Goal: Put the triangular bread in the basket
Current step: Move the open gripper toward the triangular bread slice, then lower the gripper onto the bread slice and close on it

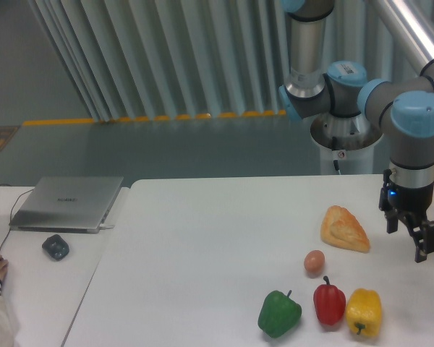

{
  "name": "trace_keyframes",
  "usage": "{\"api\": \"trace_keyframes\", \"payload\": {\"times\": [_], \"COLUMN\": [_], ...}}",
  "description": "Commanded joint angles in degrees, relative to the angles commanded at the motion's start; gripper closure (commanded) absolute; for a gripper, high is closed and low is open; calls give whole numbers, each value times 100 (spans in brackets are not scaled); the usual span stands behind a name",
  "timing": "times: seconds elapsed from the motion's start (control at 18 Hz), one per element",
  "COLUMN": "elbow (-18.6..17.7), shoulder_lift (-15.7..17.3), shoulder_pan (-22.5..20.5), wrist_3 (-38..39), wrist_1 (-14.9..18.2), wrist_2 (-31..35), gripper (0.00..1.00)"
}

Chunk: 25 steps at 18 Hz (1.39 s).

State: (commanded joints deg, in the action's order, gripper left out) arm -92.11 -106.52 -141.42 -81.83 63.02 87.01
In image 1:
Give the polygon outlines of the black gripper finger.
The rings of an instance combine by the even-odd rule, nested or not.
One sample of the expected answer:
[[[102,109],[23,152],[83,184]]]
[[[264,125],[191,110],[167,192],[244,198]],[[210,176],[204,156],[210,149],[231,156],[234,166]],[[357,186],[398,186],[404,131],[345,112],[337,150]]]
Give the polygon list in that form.
[[[434,220],[407,215],[405,225],[415,245],[414,261],[424,262],[434,252]]]
[[[392,234],[398,231],[399,214],[397,210],[387,210],[384,212],[386,219],[386,232]]]

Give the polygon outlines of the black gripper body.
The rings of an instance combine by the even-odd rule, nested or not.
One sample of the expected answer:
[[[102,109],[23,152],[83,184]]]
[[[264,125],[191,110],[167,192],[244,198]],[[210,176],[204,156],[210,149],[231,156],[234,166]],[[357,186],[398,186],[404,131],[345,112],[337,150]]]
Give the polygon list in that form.
[[[434,168],[387,168],[383,172],[378,208],[385,213],[409,213],[424,220],[433,190]]]

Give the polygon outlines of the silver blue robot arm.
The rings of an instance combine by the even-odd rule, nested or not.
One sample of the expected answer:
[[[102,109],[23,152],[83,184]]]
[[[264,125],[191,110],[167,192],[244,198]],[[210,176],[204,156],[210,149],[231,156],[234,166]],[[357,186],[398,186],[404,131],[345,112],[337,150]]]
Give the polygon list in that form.
[[[279,92],[291,119],[321,115],[326,121],[359,122],[356,138],[385,135],[390,165],[383,173],[379,208],[387,231],[407,227],[417,262],[434,252],[434,221],[427,218],[434,189],[434,27],[410,1],[373,1],[372,6],[417,72],[395,84],[368,80],[349,61],[321,72],[326,19],[332,1],[283,1],[292,23],[291,71]]]

